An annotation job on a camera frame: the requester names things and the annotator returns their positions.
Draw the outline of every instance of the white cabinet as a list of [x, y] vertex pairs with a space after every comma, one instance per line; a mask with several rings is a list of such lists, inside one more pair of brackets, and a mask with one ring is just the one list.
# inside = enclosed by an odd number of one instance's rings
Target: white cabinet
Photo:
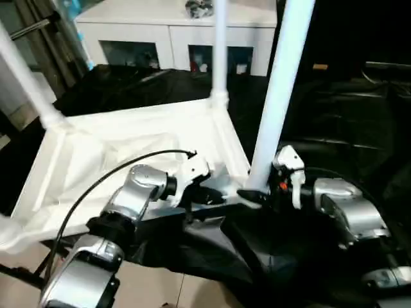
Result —
[[[184, 3], [105, 0], [76, 26], [94, 64], [209, 71], [214, 17], [190, 19]], [[267, 74], [276, 24], [275, 0], [229, 0], [229, 73]]]

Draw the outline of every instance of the white rod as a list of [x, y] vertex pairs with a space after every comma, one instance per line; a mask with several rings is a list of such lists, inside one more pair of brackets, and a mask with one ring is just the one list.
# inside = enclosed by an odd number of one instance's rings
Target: white rod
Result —
[[265, 191], [315, 0], [287, 0], [246, 187]]
[[227, 92], [227, 0], [214, 1], [213, 89], [216, 105], [228, 107]]
[[40, 116], [44, 128], [57, 123], [64, 117], [51, 103], [45, 99], [37, 80], [32, 75], [19, 50], [9, 37], [3, 24], [0, 22], [0, 57], [19, 82], [27, 98], [33, 103]]

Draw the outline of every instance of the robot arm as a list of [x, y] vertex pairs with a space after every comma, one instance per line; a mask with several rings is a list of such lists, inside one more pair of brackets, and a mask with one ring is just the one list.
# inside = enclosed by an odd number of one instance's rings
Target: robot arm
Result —
[[125, 183], [81, 236], [40, 296], [40, 308], [109, 308], [119, 287], [116, 273], [123, 262], [138, 223], [151, 201], [174, 196], [178, 205], [184, 189], [206, 178], [205, 160], [194, 156], [175, 176], [147, 165], [134, 166]]
[[[291, 183], [283, 190], [292, 194], [293, 207], [301, 209], [304, 163], [291, 146], [285, 146], [275, 156], [273, 167], [277, 175]], [[318, 178], [312, 187], [305, 185], [304, 191], [314, 210], [335, 222], [340, 233], [338, 245], [360, 269], [358, 275], [364, 285], [372, 292], [411, 285], [411, 267], [404, 249], [375, 204], [359, 188], [342, 178]]]

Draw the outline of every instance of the black cable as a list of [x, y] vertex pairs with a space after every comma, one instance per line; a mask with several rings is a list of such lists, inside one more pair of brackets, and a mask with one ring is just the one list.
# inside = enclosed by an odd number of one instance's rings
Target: black cable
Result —
[[[113, 175], [114, 173], [116, 173], [117, 171], [131, 165], [134, 164], [135, 162], [139, 162], [142, 159], [146, 159], [155, 155], [159, 155], [159, 154], [166, 154], [166, 153], [183, 153], [186, 154], [188, 156], [188, 158], [193, 157], [194, 155], [196, 155], [196, 153], [192, 153], [189, 151], [184, 151], [184, 150], [162, 150], [162, 151], [156, 151], [156, 152], [152, 152], [149, 154], [145, 154], [145, 155], [141, 155], [137, 158], [133, 158], [132, 160], [129, 160], [128, 162], [125, 162], [124, 164], [114, 168], [112, 171], [106, 173], [105, 175], [103, 175], [100, 179], [98, 179], [96, 182], [94, 182], [78, 199], [77, 201], [73, 204], [73, 206], [69, 209], [69, 211], [67, 212], [66, 217], [63, 220], [62, 225], [60, 226], [60, 229], [57, 232], [57, 236], [54, 240], [54, 244], [53, 247], [50, 251], [50, 256], [48, 259], [48, 264], [47, 264], [47, 268], [46, 268], [46, 273], [44, 275], [44, 281], [45, 281], [45, 285], [48, 283], [50, 276], [51, 276], [51, 269], [53, 267], [53, 261], [57, 252], [57, 248], [58, 248], [58, 244], [63, 236], [63, 232], [64, 229], [67, 226], [67, 223], [71, 217], [71, 215], [73, 214], [74, 210], [77, 208], [77, 206], [84, 200], [84, 198], [94, 189], [96, 188], [98, 185], [100, 185], [105, 179], [107, 179], [109, 176]], [[139, 215], [138, 221], [141, 221], [144, 213], [147, 209], [147, 206], [145, 206], [145, 209], [142, 209], [141, 214]]]

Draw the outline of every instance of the tiled floor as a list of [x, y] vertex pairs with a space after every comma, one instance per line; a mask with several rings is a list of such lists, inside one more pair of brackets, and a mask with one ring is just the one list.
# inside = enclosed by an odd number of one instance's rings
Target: tiled floor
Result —
[[[0, 255], [0, 263], [35, 270], [48, 249], [37, 244], [17, 256]], [[123, 263], [118, 278], [121, 285], [114, 308], [159, 308], [168, 303], [181, 308], [240, 308], [241, 305], [221, 284], [162, 268], [144, 268]], [[40, 291], [0, 274], [0, 308], [36, 307]]]
[[[23, 130], [37, 117], [37, 112], [30, 104], [25, 104], [8, 116], [10, 122], [18, 129]], [[0, 135], [0, 150], [8, 144], [10, 138], [6, 135]]]

